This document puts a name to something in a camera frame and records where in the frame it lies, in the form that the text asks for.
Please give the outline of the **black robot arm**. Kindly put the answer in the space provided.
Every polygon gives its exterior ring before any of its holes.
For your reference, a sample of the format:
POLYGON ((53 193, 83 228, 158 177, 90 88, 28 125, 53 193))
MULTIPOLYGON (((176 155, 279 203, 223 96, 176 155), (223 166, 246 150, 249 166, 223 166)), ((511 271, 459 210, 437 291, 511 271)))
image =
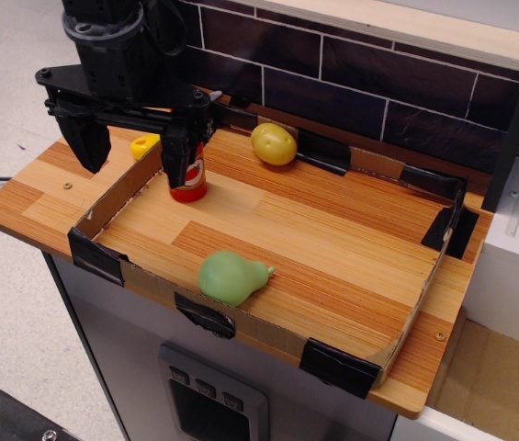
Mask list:
POLYGON ((172 1, 66 1, 62 26, 80 62, 43 68, 36 81, 80 164, 97 173, 110 127, 156 133, 172 188, 186 183, 197 147, 212 134, 209 95, 178 78, 171 58, 186 46, 172 1))

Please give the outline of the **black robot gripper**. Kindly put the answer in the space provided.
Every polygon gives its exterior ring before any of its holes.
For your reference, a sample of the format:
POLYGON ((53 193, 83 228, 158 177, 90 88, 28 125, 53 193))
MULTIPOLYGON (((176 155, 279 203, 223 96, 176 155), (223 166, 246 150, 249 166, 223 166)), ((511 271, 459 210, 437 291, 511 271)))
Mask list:
POLYGON ((160 134, 169 187, 214 128, 209 95, 173 70, 186 48, 179 13, 65 13, 62 27, 80 62, 40 69, 45 105, 81 166, 98 173, 111 149, 108 127, 160 134))

